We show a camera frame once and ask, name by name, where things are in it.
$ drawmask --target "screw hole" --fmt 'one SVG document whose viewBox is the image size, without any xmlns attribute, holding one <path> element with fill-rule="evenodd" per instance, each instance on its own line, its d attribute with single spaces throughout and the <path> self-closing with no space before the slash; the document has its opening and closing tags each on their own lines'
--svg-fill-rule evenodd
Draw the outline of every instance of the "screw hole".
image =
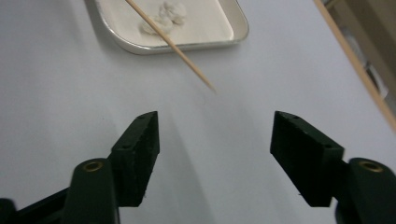
<svg viewBox="0 0 396 224">
<path fill-rule="evenodd" d="M 86 172 L 95 172 L 103 167 L 103 163 L 100 161 L 91 161 L 85 164 L 82 169 Z"/>
<path fill-rule="evenodd" d="M 373 162 L 370 162 L 370 161 L 360 161 L 359 165 L 361 167 L 363 167 L 364 169 L 369 170 L 371 172 L 375 172 L 375 173 L 381 173 L 384 171 L 384 169 L 381 166 L 379 166 Z"/>
</svg>

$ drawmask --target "white substance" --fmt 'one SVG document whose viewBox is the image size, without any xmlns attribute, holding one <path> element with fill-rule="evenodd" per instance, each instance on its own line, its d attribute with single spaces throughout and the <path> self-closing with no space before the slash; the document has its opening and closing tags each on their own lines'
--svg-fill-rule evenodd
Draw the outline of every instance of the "white substance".
<svg viewBox="0 0 396 224">
<path fill-rule="evenodd" d="M 175 24 L 183 24 L 187 16 L 187 10 L 181 3 L 164 2 L 160 6 L 160 17 L 167 17 Z"/>
<path fill-rule="evenodd" d="M 173 23 L 172 21 L 167 18 L 167 17 L 160 17 L 160 16 L 149 16 L 149 18 L 154 21 L 154 23 L 160 28 L 162 31 L 164 31 L 166 34 L 169 34 L 173 28 Z M 147 32 L 150 35 L 156 35 L 157 32 L 155 32 L 151 26 L 146 23 L 145 21 L 142 22 L 142 29 Z"/>
<path fill-rule="evenodd" d="M 182 26 L 173 25 L 169 38 L 177 45 L 206 43 L 229 43 L 235 40 L 234 29 L 239 32 L 244 24 L 232 27 L 224 11 L 231 11 L 231 18 L 239 18 L 237 5 L 222 6 L 219 0 L 134 0 L 148 15 L 157 15 L 163 1 L 179 1 L 187 9 L 187 18 Z M 156 48 L 166 46 L 157 35 L 149 35 L 142 29 L 142 18 L 125 0 L 96 0 L 100 3 L 109 27 L 121 39 L 137 46 Z"/>
</svg>

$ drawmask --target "toothpick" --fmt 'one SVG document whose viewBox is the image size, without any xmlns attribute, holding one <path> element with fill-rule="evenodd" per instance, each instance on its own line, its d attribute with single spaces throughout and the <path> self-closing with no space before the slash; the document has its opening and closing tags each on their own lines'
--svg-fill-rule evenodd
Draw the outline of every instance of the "toothpick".
<svg viewBox="0 0 396 224">
<path fill-rule="evenodd" d="M 198 78 L 200 78 L 205 84 L 206 86 L 216 92 L 215 88 L 213 87 L 213 85 L 209 82 L 209 80 L 207 79 L 207 77 L 201 72 L 201 70 L 180 50 L 180 48 L 178 48 L 175 43 L 168 37 L 168 35 L 166 33 L 164 33 L 153 21 L 152 19 L 149 18 L 148 15 L 146 15 L 146 13 L 140 9 L 140 7 L 133 1 L 133 0 L 125 0 L 136 12 L 137 14 L 140 15 L 140 17 L 142 17 L 142 19 L 148 23 L 149 26 L 151 26 L 151 28 L 157 32 L 157 34 L 169 45 L 169 47 L 171 47 L 172 50 L 174 50 L 178 56 L 180 56 L 180 58 L 184 61 L 184 63 L 186 63 L 189 68 L 198 76 Z"/>
</svg>

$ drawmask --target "metal tray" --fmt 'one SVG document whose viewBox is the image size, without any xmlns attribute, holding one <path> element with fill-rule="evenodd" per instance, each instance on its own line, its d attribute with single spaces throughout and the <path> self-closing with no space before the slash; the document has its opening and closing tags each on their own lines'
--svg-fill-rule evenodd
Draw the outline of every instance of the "metal tray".
<svg viewBox="0 0 396 224">
<path fill-rule="evenodd" d="M 171 52 L 158 36 L 141 31 L 140 16 L 124 0 L 95 0 L 115 41 L 135 54 Z M 163 0 L 135 0 L 148 15 L 158 15 Z M 248 36 L 248 22 L 236 0 L 183 0 L 188 15 L 169 37 L 183 50 L 234 45 Z"/>
</svg>

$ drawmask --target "tray rim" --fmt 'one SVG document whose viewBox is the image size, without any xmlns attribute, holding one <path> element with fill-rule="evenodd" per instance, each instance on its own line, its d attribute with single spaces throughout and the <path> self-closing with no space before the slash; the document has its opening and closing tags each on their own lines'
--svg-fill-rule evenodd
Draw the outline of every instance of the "tray rim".
<svg viewBox="0 0 396 224">
<path fill-rule="evenodd" d="M 95 0 L 96 7 L 98 9 L 100 18 L 102 20 L 102 23 L 104 26 L 107 28 L 107 30 L 110 32 L 110 34 L 113 36 L 114 40 L 118 45 L 120 45 L 123 49 L 134 53 L 134 54 L 157 54 L 157 53 L 167 53 L 167 52 L 173 52 L 173 50 L 167 46 L 142 46 L 136 43 L 133 43 L 119 34 L 110 26 L 106 19 L 105 12 L 102 9 L 101 2 L 103 0 Z M 213 41 L 213 42 L 205 42 L 205 43 L 190 43 L 190 44 L 177 44 L 177 46 L 182 49 L 182 50 L 197 50 L 197 49 L 214 49 L 214 48 L 225 48 L 229 47 L 232 45 L 236 45 L 240 43 L 241 41 L 245 40 L 248 37 L 249 33 L 249 25 L 248 25 L 248 20 L 242 11 L 242 8 L 240 7 L 239 3 L 237 0 L 231 0 L 236 3 L 237 9 L 240 13 L 241 19 L 243 20 L 243 23 L 245 25 L 246 31 L 242 34 L 240 38 L 232 39 L 232 40 L 227 40 L 227 41 Z"/>
</svg>

